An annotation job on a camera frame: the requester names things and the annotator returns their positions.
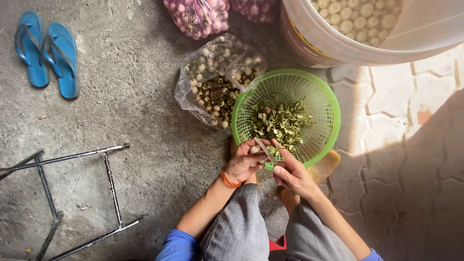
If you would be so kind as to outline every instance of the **knife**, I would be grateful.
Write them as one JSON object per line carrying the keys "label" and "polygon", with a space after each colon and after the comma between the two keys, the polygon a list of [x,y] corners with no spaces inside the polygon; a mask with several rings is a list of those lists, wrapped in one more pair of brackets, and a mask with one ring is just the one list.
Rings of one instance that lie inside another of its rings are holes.
{"label": "knife", "polygon": [[274,156],[269,152],[269,150],[266,148],[266,146],[264,146],[264,144],[261,142],[261,140],[258,138],[258,137],[255,137],[255,141],[259,144],[259,146],[261,147],[261,149],[266,153],[266,155],[268,156],[269,159],[271,159],[272,161],[272,164],[274,164],[274,166],[277,166],[277,160],[274,158]]}

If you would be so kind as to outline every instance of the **clear plastic bag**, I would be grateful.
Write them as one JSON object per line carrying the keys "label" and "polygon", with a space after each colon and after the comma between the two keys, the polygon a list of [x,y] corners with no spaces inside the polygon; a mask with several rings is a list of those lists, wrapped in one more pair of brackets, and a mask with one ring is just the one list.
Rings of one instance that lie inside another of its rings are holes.
{"label": "clear plastic bag", "polygon": [[266,68],[258,51],[226,33],[182,61],[174,98],[204,124],[227,128],[239,93],[254,88]]}
{"label": "clear plastic bag", "polygon": [[230,0],[164,0],[185,36],[198,40],[229,29]]}
{"label": "clear plastic bag", "polygon": [[232,8],[256,23],[273,23],[280,12],[280,0],[231,0]]}

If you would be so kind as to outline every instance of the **green mesh colander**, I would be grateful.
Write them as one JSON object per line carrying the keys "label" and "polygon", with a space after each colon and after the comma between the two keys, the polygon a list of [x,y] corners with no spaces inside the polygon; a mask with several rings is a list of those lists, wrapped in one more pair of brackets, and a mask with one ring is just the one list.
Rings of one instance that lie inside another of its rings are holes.
{"label": "green mesh colander", "polygon": [[[313,126],[303,136],[303,144],[293,155],[307,168],[322,159],[332,148],[340,130],[340,107],[329,88],[317,76],[296,69],[282,69],[266,73],[255,89],[240,94],[232,113],[232,134],[236,144],[255,137],[251,123],[245,121],[256,117],[252,106],[263,98],[280,105],[287,99],[303,100],[308,113],[314,115]],[[271,170],[272,164],[266,163]]]}

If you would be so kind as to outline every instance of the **woman's left hand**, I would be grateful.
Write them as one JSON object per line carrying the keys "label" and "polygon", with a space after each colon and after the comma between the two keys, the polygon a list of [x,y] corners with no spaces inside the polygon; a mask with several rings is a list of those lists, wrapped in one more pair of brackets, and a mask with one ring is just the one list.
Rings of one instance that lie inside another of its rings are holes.
{"label": "woman's left hand", "polygon": [[[264,139],[261,139],[261,142],[265,146],[271,143]],[[267,155],[264,151],[250,154],[250,148],[253,146],[259,146],[254,138],[240,143],[232,159],[224,166],[224,174],[233,183],[241,183],[247,180],[256,170],[264,168],[264,164],[258,161],[267,159]],[[257,163],[256,167],[251,166],[253,163]]]}

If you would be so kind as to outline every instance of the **orange bangle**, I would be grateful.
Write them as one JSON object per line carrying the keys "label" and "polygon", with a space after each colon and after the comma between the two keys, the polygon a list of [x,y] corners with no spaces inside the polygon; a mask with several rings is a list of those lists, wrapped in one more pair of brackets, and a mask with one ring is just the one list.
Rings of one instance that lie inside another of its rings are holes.
{"label": "orange bangle", "polygon": [[240,187],[242,185],[241,182],[239,184],[232,183],[232,181],[230,181],[229,178],[226,177],[226,175],[224,174],[224,171],[222,171],[222,170],[221,170],[221,177],[222,177],[222,179],[224,180],[224,182],[227,185],[229,185],[229,186],[231,186],[233,188],[238,188],[238,187]]}

